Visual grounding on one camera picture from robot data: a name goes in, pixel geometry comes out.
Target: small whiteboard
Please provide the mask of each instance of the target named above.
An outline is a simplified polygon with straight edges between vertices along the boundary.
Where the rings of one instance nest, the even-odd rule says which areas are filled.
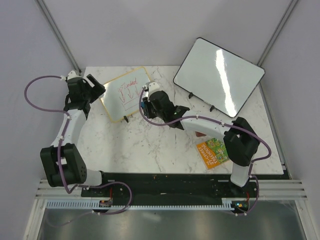
[[[147,70],[141,66],[104,84],[105,93],[100,100],[113,123],[139,110],[142,87],[150,80]]]

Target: table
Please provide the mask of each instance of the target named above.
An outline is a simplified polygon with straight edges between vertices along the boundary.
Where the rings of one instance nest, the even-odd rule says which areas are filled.
[[[92,74],[104,84],[136,67],[87,67],[84,76]],[[200,115],[230,122],[233,119],[219,112],[209,111],[210,106],[174,85],[173,78],[178,66],[145,67],[152,80],[157,82],[175,105],[186,106]],[[270,128],[266,109],[257,87],[238,114],[246,118],[256,134],[272,149],[269,159],[254,163],[253,174],[281,175],[283,168]],[[83,126],[77,148],[88,169],[117,173],[179,173],[179,174],[230,174],[232,162],[227,161],[213,169],[207,169],[196,144],[210,137],[196,137],[194,132],[153,126],[137,112],[125,120],[112,123],[102,103],[91,105],[88,119]],[[255,157],[267,154],[260,144]]]

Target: white wall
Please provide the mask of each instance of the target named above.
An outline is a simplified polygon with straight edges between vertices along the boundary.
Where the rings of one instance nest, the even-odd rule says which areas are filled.
[[[292,175],[320,224],[320,1],[302,0],[266,59],[266,98]]]
[[[290,0],[44,0],[86,66],[180,65],[203,37],[257,62]]]
[[[25,85],[42,75],[71,70],[34,0],[0,4],[0,239],[22,239],[40,178],[40,150],[53,141],[63,116],[31,108]],[[67,88],[58,79],[35,83],[30,99],[62,108]]]

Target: orange book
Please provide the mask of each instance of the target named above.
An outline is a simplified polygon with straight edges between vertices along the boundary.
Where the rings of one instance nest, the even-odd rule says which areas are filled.
[[[212,169],[229,160],[225,144],[216,138],[199,143],[196,147],[208,169]]]

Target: marble tabletop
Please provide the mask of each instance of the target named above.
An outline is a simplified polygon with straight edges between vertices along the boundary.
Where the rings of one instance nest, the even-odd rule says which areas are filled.
[[[92,74],[104,84],[136,67],[87,67],[84,76]],[[174,85],[178,66],[145,67],[151,80],[157,82],[175,105],[186,106],[200,115],[228,123],[233,119],[213,110],[196,97],[188,99],[188,92]],[[253,174],[283,174],[275,140],[271,132],[266,109],[257,87],[238,114],[246,118],[256,134],[272,149],[269,159],[254,163]],[[207,169],[196,144],[210,137],[196,137],[194,132],[148,124],[137,112],[122,120],[110,121],[101,101],[91,105],[88,119],[83,126],[77,148],[88,169],[117,173],[179,173],[179,174],[230,174],[232,162],[227,161],[213,169]],[[255,157],[267,154],[260,144]]]

